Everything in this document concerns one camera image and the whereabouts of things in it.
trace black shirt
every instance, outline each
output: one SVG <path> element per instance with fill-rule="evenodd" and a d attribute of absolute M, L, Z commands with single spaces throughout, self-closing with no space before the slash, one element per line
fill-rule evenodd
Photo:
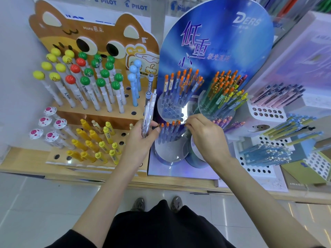
<path fill-rule="evenodd" d="M 123 212 L 115 216 L 103 248 L 171 247 L 235 248 L 218 229 L 187 206 L 173 213 L 166 200 L 149 212 Z M 48 248 L 96 248 L 79 233 L 69 230 Z"/>

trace forearm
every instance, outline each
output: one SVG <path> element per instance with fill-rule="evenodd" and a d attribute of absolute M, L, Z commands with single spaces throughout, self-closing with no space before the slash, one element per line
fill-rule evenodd
<path fill-rule="evenodd" d="M 217 165 L 216 173 L 238 198 L 268 247 L 312 248 L 321 245 L 246 172 L 238 160 L 229 162 Z"/>
<path fill-rule="evenodd" d="M 123 193 L 136 171 L 131 164 L 120 162 L 72 229 L 102 248 Z"/>

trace white wall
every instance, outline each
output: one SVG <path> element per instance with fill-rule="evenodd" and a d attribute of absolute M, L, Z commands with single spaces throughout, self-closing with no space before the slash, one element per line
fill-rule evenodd
<path fill-rule="evenodd" d="M 32 76 L 45 61 L 46 48 L 29 26 L 33 0 L 2 0 L 0 6 L 0 141 L 11 146 L 44 149 L 28 133 L 52 97 Z"/>

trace purple display box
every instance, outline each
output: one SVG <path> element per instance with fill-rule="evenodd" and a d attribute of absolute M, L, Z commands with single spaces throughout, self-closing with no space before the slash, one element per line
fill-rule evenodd
<path fill-rule="evenodd" d="M 185 159 L 172 166 L 162 164 L 155 156 L 154 144 L 151 147 L 151 153 L 149 156 L 148 175 L 212 180 L 219 179 L 219 176 L 210 166 L 197 169 L 189 165 Z"/>

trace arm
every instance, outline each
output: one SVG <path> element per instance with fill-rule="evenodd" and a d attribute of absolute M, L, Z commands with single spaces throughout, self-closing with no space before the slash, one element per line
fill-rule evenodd
<path fill-rule="evenodd" d="M 102 248 L 105 242 L 124 190 L 159 136 L 160 128 L 157 127 L 143 139 L 141 125 L 142 119 L 130 131 L 119 164 L 72 228 L 89 239 L 97 248 Z"/>
<path fill-rule="evenodd" d="M 186 126 L 203 158 L 229 186 L 270 248 L 312 248 L 321 244 L 232 158 L 223 130 L 202 114 Z"/>

